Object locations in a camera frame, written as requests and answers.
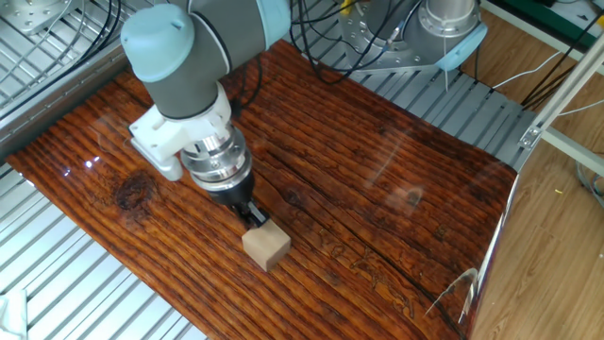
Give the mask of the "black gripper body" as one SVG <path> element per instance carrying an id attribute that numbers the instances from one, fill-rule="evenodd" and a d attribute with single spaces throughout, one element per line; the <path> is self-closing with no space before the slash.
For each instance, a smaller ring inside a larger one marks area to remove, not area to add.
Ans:
<path id="1" fill-rule="evenodd" d="M 233 206 L 250 201 L 252 199 L 254 186 L 254 175 L 248 173 L 246 177 L 234 187 L 221 191 L 208 191 L 208 194 L 210 198 L 218 204 Z"/>

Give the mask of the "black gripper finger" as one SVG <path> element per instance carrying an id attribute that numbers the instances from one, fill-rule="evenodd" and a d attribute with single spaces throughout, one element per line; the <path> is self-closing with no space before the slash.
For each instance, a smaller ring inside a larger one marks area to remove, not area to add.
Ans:
<path id="1" fill-rule="evenodd" d="M 237 216 L 243 227 L 249 229 L 249 220 L 245 208 L 241 205 L 230 205 L 228 208 Z"/>
<path id="2" fill-rule="evenodd" d="M 263 210 L 254 200 L 250 200 L 242 205 L 242 214 L 248 229 L 259 228 L 270 219 L 270 214 Z"/>

